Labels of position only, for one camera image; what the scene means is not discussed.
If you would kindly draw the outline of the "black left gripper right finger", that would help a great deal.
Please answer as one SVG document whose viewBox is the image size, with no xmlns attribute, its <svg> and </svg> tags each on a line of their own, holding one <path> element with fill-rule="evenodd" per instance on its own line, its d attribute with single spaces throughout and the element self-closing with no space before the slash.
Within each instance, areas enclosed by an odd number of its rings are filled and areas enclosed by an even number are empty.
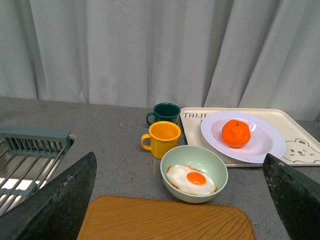
<svg viewBox="0 0 320 240">
<path fill-rule="evenodd" d="M 262 171 L 291 240 L 320 238 L 320 184 L 268 153 Z"/>
</svg>

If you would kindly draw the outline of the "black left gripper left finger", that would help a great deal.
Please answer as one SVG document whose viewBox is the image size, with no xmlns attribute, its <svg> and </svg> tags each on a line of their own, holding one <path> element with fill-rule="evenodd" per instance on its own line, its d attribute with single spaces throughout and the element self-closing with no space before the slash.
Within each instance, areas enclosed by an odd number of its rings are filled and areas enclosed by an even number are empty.
<svg viewBox="0 0 320 240">
<path fill-rule="evenodd" d="M 2 240 L 75 240 L 93 192 L 97 160 L 89 152 L 0 217 Z"/>
</svg>

